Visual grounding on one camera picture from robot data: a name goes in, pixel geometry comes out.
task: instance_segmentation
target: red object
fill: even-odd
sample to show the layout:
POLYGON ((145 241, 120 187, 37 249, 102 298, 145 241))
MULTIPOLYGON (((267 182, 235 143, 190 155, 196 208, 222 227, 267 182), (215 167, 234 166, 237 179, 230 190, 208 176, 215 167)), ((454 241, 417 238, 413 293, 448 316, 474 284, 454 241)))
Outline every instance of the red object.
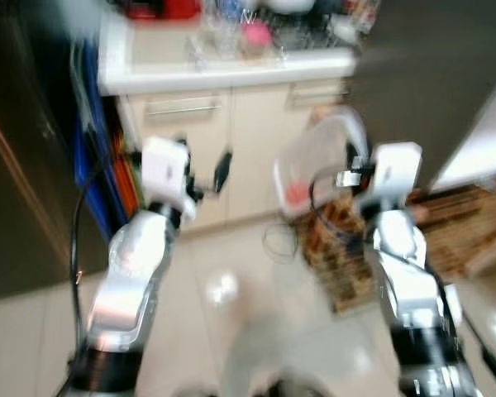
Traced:
POLYGON ((360 181, 360 189, 366 190, 369 185, 370 185, 370 178, 367 176, 362 177, 362 180, 360 181))
POLYGON ((200 13, 199 0, 164 0, 162 19, 190 19, 200 13))
POLYGON ((243 36, 253 44, 268 45, 272 42, 272 34, 265 23, 254 21, 242 26, 243 36))
POLYGON ((285 199, 291 205, 300 205, 308 201, 308 185, 304 182, 294 182, 285 192, 285 199))
POLYGON ((200 13, 199 0, 164 0, 164 11, 159 14, 147 4, 131 4, 125 7, 130 19, 191 19, 200 13))

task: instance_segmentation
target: drawer handle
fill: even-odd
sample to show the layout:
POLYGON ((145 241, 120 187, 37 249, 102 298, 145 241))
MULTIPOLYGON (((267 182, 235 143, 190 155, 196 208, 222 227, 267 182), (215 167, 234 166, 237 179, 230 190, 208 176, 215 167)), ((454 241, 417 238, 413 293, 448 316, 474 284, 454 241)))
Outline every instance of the drawer handle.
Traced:
POLYGON ((147 117, 158 117, 165 116, 169 114, 180 114, 180 113, 190 113, 190 112, 212 112, 213 110, 218 110, 222 106, 220 104, 213 104, 209 106, 201 106, 197 108, 182 108, 182 109, 170 109, 170 110, 160 110, 158 112, 152 112, 151 110, 145 111, 147 117))
POLYGON ((316 98, 336 98, 339 96, 344 96, 349 93, 348 90, 342 89, 339 93, 293 93, 291 99, 293 102, 304 101, 307 99, 316 99, 316 98))

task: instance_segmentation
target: red item on counter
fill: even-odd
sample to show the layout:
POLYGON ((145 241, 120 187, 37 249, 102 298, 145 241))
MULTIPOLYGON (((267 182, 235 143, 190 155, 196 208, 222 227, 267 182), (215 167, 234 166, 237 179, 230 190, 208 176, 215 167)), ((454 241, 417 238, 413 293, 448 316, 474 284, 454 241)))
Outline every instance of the red item on counter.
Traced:
POLYGON ((200 13, 199 0, 164 0, 163 12, 156 10, 144 2, 143 4, 131 4, 125 7, 125 13, 130 19, 166 19, 184 20, 191 19, 200 13))
POLYGON ((191 19, 200 13, 199 0, 164 0, 162 19, 191 19))

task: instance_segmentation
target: black cable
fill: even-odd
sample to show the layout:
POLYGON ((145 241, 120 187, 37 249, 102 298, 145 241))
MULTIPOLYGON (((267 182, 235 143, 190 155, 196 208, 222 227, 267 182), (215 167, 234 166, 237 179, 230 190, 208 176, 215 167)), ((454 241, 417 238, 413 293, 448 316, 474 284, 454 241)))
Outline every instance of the black cable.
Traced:
POLYGON ((341 171, 341 165, 333 165, 327 168, 323 168, 319 170, 311 180, 311 184, 308 186, 308 201, 310 203, 311 210, 316 214, 316 217, 323 223, 323 226, 331 232, 337 239, 340 241, 347 243, 350 239, 350 233, 341 230, 340 228, 334 226, 330 223, 327 218, 323 215, 321 210, 321 206, 317 207, 314 203, 314 188, 316 184, 329 176, 334 177, 334 175, 341 171))
POLYGON ((464 310, 463 310, 463 318, 465 319, 466 323, 469 325, 470 331, 472 331, 472 333, 476 337, 476 340, 479 342, 483 361, 485 362, 485 364, 487 364, 487 367, 494 375, 494 378, 496 378, 496 356, 487 347, 483 338, 479 335, 479 332, 476 330, 474 324, 472 323, 472 320, 470 319, 469 316, 467 316, 464 310))
POLYGON ((290 231, 289 229, 292 226, 289 225, 286 222, 282 223, 275 223, 272 225, 269 225, 265 231, 263 232, 263 236, 261 238, 261 243, 263 245, 263 248, 265 249, 266 253, 268 256, 274 260, 276 263, 290 263, 293 261, 294 257, 298 253, 299 249, 299 237, 298 234, 294 231, 290 231), (286 231, 275 231, 275 229, 278 228, 287 228, 286 231), (269 237, 270 236, 291 236, 293 238, 292 240, 292 247, 290 252, 282 252, 279 250, 276 250, 269 244, 269 237))
POLYGON ((130 158, 131 160, 138 160, 141 156, 138 152, 132 153, 118 153, 115 155, 109 154, 100 159, 93 167, 88 175, 86 182, 81 187, 77 202, 75 203, 74 215, 72 218, 72 229, 70 234, 70 248, 69 248, 69 282, 72 288, 72 306, 74 311, 74 327, 75 327, 75 353, 74 357, 69 364, 69 374, 66 381, 59 388, 55 397, 64 395, 64 392, 69 389, 74 368, 77 366, 79 354, 82 351, 85 339, 85 331, 83 325, 83 315, 81 313, 81 303, 79 299, 79 278, 81 276, 79 267, 77 265, 77 252, 78 252, 78 234, 79 234, 79 219, 81 215, 81 208, 83 207, 84 199, 88 188, 92 182, 103 172, 105 167, 113 162, 130 158))

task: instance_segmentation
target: kitchen cabinet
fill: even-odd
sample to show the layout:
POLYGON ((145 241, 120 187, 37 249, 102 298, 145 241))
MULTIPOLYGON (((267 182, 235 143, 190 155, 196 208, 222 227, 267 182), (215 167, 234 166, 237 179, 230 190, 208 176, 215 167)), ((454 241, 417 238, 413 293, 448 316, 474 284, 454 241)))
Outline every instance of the kitchen cabinet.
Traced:
POLYGON ((340 80, 233 90, 229 220, 279 210, 274 159, 305 131, 312 107, 337 102, 341 92, 340 80))
MULTIPOLYGON (((230 90, 196 93, 162 93, 129 97, 128 104, 137 131, 137 145, 148 136, 185 137, 191 150, 191 166, 197 181, 210 184, 213 171, 229 146, 230 90)), ((218 198, 203 200, 197 219, 188 229, 224 224, 227 217, 228 185, 218 198)))
POLYGON ((217 160, 233 150, 230 178, 219 198, 204 200, 190 230, 279 211, 273 165, 279 153, 306 129, 312 108, 337 103, 340 79, 268 84, 196 93, 128 98, 136 146, 148 136, 186 136, 198 180, 211 182, 217 160))

